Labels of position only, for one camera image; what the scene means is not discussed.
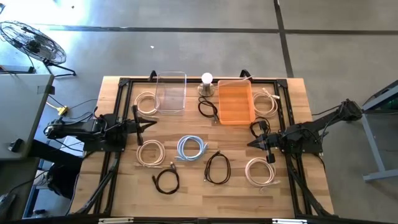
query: orange container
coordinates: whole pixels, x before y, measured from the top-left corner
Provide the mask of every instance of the orange container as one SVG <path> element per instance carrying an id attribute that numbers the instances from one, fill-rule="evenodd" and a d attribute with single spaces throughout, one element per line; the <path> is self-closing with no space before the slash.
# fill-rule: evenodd
<path id="1" fill-rule="evenodd" d="M 256 118 L 249 80 L 218 81 L 221 124 L 250 124 Z"/>

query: white light bulb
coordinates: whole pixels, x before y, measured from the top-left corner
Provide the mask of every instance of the white light bulb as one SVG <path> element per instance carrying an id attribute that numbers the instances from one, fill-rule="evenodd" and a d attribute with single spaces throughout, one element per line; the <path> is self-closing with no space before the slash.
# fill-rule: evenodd
<path id="1" fill-rule="evenodd" d="M 206 72 L 206 73 L 204 73 L 204 74 L 201 76 L 201 81 L 202 81 L 204 84 L 210 84 L 211 81 L 213 81 L 213 76 L 212 76 L 210 73 Z"/>

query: white coiled cable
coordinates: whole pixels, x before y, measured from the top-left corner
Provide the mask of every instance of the white coiled cable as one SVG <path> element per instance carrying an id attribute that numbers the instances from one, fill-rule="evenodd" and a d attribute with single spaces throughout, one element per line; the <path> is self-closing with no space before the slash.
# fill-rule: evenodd
<path id="1" fill-rule="evenodd" d="M 184 145 L 189 139 L 194 140 L 199 144 L 199 152 L 195 156 L 186 156 L 184 154 Z M 205 153 L 206 149 L 207 149 L 207 143 L 205 144 L 201 138 L 199 138 L 198 136 L 187 135 L 182 137 L 178 141 L 177 143 L 178 156 L 176 156 L 175 158 L 181 161 L 195 161 Z"/>
<path id="2" fill-rule="evenodd" d="M 256 181 L 256 180 L 253 180 L 253 178 L 252 178 L 251 175 L 250 175 L 250 167 L 251 167 L 253 164 L 258 163 L 258 162 L 261 163 L 261 164 L 266 165 L 266 167 L 267 167 L 268 170 L 269 170 L 269 178 L 268 178 L 268 180 L 265 181 L 265 182 L 258 182 L 258 181 Z M 253 185 L 253 186 L 255 186 L 255 187 L 261 187 L 261 190 L 262 190 L 264 187 L 267 187 L 267 186 L 269 186 L 269 185 L 273 185 L 273 184 L 278 184 L 278 183 L 279 183 L 279 181 L 274 181 L 274 178 L 275 178 L 275 176 L 276 176 L 276 169 L 275 169 L 275 166 L 274 166 L 273 164 L 269 164 L 265 158 L 260 158 L 260 157 L 258 157 L 258 158 L 253 158 L 253 159 L 251 159 L 251 160 L 246 164 L 246 168 L 245 168 L 245 170 L 244 170 L 244 174 L 245 174 L 247 180 L 249 181 L 249 183 L 250 183 L 251 185 Z"/>
<path id="3" fill-rule="evenodd" d="M 155 101 L 155 94 L 154 94 L 154 93 L 151 93 L 151 92 L 149 92 L 149 91 L 145 91 L 145 92 L 140 93 L 140 94 L 136 97 L 136 100 L 134 100 L 134 104 L 137 105 L 138 112 L 139 112 L 141 115 L 145 116 L 145 117 L 158 119 L 158 117 L 156 117 L 156 116 L 151 116 L 151 115 L 153 115 L 153 114 L 156 114 L 157 109 L 154 108 L 153 110 L 150 110 L 150 111 L 142 111 L 142 110 L 140 109 L 140 107 L 139 107 L 140 103 L 141 103 L 143 100 L 146 100 L 146 99 L 152 99 L 153 101 Z"/>
<path id="4" fill-rule="evenodd" d="M 276 102 L 276 100 L 279 100 L 280 97 L 277 95 L 270 94 L 265 88 L 263 88 L 262 90 L 263 90 L 263 93 L 256 93 L 253 95 L 253 102 L 255 104 L 256 100 L 259 97 L 265 97 L 271 102 L 271 109 L 269 111 L 261 111 L 256 108 L 256 105 L 254 105 L 254 111 L 256 112 L 256 114 L 258 116 L 270 118 L 270 117 L 274 116 L 276 114 L 276 112 L 278 111 L 278 103 Z"/>
<path id="5" fill-rule="evenodd" d="M 157 158 L 157 160 L 156 160 L 155 162 L 151 162 L 151 163 L 149 163 L 149 162 L 144 162 L 144 161 L 142 160 L 142 156 L 141 156 L 142 151 L 143 151 L 143 150 L 145 149 L 145 147 L 148 146 L 149 144 L 155 144 L 155 145 L 159 148 L 159 150 L 160 150 L 160 156 L 159 156 L 159 158 Z M 162 168 L 162 167 L 159 166 L 159 165 L 161 165 L 161 163 L 163 162 L 163 160 L 164 160 L 164 158 L 165 158 L 165 154 L 166 154 L 166 153 L 165 153 L 165 148 L 164 148 L 164 145 L 163 145 L 161 142 L 159 142 L 159 141 L 157 141 L 157 140 L 148 140 L 148 141 L 144 142 L 143 145 L 141 145 L 141 146 L 138 147 L 138 149 L 137 149 L 137 160 L 138 160 L 138 162 L 139 162 L 142 166 L 144 166 L 144 167 Z"/>

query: blue coiled cable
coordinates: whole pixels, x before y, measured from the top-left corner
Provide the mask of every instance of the blue coiled cable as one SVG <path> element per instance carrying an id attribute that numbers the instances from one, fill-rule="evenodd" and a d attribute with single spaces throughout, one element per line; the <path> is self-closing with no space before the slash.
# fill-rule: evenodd
<path id="1" fill-rule="evenodd" d="M 186 156 L 184 154 L 184 145 L 185 143 L 189 140 L 194 140 L 199 144 L 199 153 L 195 156 Z M 201 138 L 199 138 L 198 136 L 191 136 L 191 135 L 187 135 L 182 137 L 177 144 L 177 152 L 178 152 L 178 156 L 176 156 L 175 158 L 181 161 L 195 161 L 197 159 L 199 159 L 206 151 L 207 149 L 207 143 L 205 144 L 203 142 L 203 140 Z"/>

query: concrete floor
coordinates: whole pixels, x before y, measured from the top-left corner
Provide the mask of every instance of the concrete floor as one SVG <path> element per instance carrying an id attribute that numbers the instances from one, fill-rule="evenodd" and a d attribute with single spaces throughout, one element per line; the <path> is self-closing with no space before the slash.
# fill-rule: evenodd
<path id="1" fill-rule="evenodd" d="M 272 0 L 25 1 L 23 9 L 12 7 L 14 2 L 6 1 L 9 5 L 0 20 L 109 27 L 278 27 Z M 393 0 L 279 2 L 286 29 L 398 29 L 398 2 Z M 205 72 L 235 76 L 246 68 L 257 77 L 287 76 L 279 34 L 70 32 L 40 28 L 65 49 L 68 59 L 64 66 L 78 73 L 77 77 L 54 81 L 55 97 L 70 106 L 96 98 L 104 75 L 148 75 L 155 69 L 181 70 L 190 76 Z M 314 113 L 346 98 L 362 104 L 396 80 L 397 41 L 398 35 L 287 35 L 294 77 L 304 78 Z M 2 62 L 7 58 L 14 64 L 30 63 L 7 45 L 0 42 Z M 39 62 L 35 66 L 39 72 L 46 72 Z M 93 106 L 85 104 L 70 116 Z M 46 108 L 39 130 L 56 117 L 54 110 Z M 324 160 L 335 213 L 397 223 L 398 177 L 371 184 L 362 180 L 363 174 L 376 171 L 362 124 L 338 123 L 328 130 Z M 36 137 L 45 139 L 41 131 Z M 388 166 L 394 167 L 396 162 L 389 160 Z"/>

